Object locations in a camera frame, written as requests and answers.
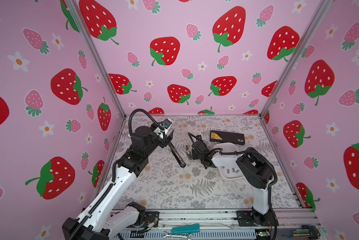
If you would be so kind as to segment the black stapler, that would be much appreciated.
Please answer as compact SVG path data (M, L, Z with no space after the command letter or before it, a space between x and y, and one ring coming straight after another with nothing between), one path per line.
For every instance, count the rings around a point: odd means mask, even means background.
M179 164L179 166L181 168L184 168L186 166L186 163L185 161L181 158L181 156L179 155L179 153L177 152L177 150L175 149L174 145L169 142L168 143L169 147L170 147L170 150L171 150L171 153L173 154L175 160L177 161L177 163Z

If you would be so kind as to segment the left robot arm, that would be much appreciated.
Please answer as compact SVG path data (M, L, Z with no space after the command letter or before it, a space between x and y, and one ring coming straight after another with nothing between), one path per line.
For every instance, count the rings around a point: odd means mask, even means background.
M132 129L133 116L141 112L150 118L151 126ZM157 122L147 111L134 110L128 120L131 145L113 163L112 178L103 187L89 206L77 218L68 218L62 231L67 240L110 240L126 227L142 224L145 208L137 203L129 204L124 210L110 216L113 207L126 189L137 179L148 164L148 157L157 147L165 148L172 140L169 131L171 119Z

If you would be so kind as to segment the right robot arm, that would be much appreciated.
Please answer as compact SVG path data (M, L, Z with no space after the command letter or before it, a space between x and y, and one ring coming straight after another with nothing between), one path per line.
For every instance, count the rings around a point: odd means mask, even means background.
M218 143L209 149L200 135L188 133L192 142L191 160L199 160L205 169L216 168L227 181L246 179L253 188L251 212L242 219L255 226L279 225L272 206L272 186L278 182L274 166L254 148L239 151L233 143Z

